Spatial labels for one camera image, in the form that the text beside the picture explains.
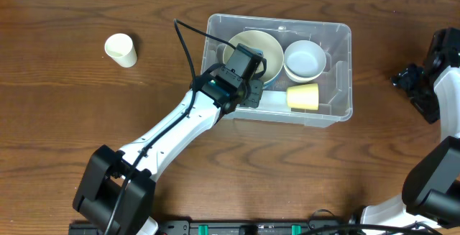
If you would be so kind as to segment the yellow plastic cup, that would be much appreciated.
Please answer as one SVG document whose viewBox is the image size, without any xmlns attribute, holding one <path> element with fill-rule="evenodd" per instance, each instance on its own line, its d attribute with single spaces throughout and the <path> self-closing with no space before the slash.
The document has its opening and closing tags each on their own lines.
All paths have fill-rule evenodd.
<svg viewBox="0 0 460 235">
<path fill-rule="evenodd" d="M 293 109 L 318 110 L 318 84 L 311 83 L 289 87 L 287 89 L 287 105 Z"/>
</svg>

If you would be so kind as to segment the grey small bowl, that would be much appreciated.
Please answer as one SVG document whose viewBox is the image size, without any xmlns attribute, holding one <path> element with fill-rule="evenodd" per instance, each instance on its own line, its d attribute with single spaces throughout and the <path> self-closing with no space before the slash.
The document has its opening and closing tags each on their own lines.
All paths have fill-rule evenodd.
<svg viewBox="0 0 460 235">
<path fill-rule="evenodd" d="M 300 40 L 285 50 L 285 66 L 300 78 L 315 78 L 326 68 L 326 53 L 314 42 Z"/>
</svg>

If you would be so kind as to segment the cream plastic cup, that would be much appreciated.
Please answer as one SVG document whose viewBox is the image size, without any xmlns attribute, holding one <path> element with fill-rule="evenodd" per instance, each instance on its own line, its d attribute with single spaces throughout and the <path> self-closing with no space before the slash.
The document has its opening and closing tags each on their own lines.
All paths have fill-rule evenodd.
<svg viewBox="0 0 460 235">
<path fill-rule="evenodd" d="M 137 62 L 137 53 L 131 37 L 124 33 L 110 36 L 105 44 L 106 54 L 123 68 L 130 68 Z"/>
</svg>

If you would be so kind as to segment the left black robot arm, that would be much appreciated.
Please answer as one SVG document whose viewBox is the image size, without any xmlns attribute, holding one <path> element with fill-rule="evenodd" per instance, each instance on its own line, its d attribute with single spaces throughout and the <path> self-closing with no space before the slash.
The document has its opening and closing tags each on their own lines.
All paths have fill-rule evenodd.
<svg viewBox="0 0 460 235">
<path fill-rule="evenodd" d="M 158 224 L 150 214 L 159 177 L 222 116 L 238 105 L 258 107 L 263 82 L 257 68 L 266 64 L 261 50 L 238 44 L 225 64 L 199 75 L 177 107 L 147 133 L 117 151 L 99 147 L 73 208 L 104 234 L 155 234 Z"/>
</svg>

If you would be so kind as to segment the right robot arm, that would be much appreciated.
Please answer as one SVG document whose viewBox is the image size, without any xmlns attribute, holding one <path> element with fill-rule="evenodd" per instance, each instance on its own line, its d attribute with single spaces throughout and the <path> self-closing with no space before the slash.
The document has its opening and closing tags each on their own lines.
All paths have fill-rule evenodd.
<svg viewBox="0 0 460 235">
<path fill-rule="evenodd" d="M 441 124 L 441 142 L 408 174 L 401 194 L 365 207 L 351 218 L 365 234 L 371 225 L 401 234 L 459 226 L 459 30 L 435 32 L 422 66 L 409 65 L 392 77 L 430 124 Z"/>
</svg>

